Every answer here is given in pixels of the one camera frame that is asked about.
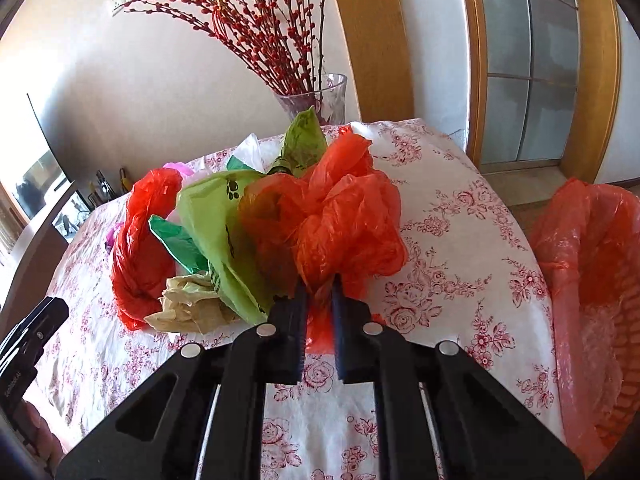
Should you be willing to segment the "person's left hand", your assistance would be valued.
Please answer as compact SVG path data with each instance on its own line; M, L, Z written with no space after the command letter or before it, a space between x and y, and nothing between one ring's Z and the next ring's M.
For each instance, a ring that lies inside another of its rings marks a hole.
M36 440L32 455L43 460L52 474L55 474L65 456L62 443L51 431L47 421L40 415L34 404L23 401L21 406L32 426L36 428Z

